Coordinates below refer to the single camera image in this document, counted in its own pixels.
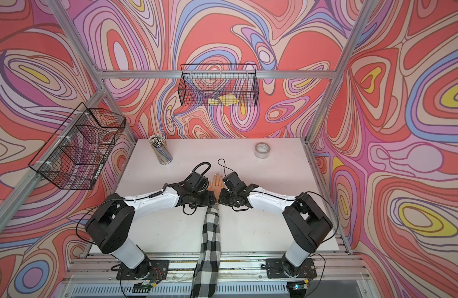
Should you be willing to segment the plaid sleeve mannequin forearm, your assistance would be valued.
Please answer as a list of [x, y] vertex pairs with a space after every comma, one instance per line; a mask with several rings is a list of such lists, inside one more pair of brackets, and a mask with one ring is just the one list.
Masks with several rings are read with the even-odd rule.
[[221, 257], [220, 216], [218, 204], [209, 206], [202, 229], [202, 243], [190, 296], [211, 298], [216, 291]]

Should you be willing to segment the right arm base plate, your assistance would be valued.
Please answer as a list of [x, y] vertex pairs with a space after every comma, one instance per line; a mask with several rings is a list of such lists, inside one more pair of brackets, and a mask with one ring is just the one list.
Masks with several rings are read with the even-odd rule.
[[316, 267], [311, 258], [306, 258], [300, 266], [294, 266], [285, 258], [269, 258], [261, 268], [266, 270], [269, 279], [303, 278], [311, 281], [317, 277]]

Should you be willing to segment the mannequin hand with glitter nails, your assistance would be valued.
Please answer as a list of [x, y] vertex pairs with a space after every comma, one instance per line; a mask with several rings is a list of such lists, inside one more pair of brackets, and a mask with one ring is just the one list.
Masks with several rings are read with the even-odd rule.
[[216, 199], [216, 203], [219, 203], [220, 193], [221, 193], [221, 190], [223, 189], [225, 189], [225, 184], [223, 182], [223, 176], [220, 173], [217, 173], [213, 177], [208, 187], [208, 190], [213, 192], [215, 199]]

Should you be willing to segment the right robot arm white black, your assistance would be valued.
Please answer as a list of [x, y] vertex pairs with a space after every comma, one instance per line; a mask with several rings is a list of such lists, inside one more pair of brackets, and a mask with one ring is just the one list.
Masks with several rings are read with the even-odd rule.
[[235, 172], [222, 181], [225, 185], [219, 198], [222, 205], [232, 207], [234, 211], [245, 206], [247, 210], [262, 210], [284, 218], [293, 238], [293, 243], [281, 258], [287, 274], [294, 275], [333, 229], [332, 221], [309, 192], [298, 196], [277, 194], [255, 184], [246, 185]]

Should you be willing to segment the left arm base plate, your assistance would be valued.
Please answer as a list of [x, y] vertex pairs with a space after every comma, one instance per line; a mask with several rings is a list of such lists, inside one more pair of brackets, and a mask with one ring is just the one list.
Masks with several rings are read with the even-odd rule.
[[117, 273], [119, 281], [163, 281], [167, 278], [169, 260], [144, 260], [135, 269], [121, 264]]

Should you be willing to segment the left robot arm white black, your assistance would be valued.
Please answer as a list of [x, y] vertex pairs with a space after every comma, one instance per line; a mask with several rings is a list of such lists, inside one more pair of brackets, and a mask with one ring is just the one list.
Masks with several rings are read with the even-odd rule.
[[99, 250], [118, 259], [137, 279], [152, 269], [148, 256], [129, 238], [132, 223], [151, 213], [181, 206], [196, 210], [216, 203], [208, 178], [192, 172], [185, 180], [165, 184], [161, 190], [137, 196], [109, 195], [85, 224], [85, 231]]

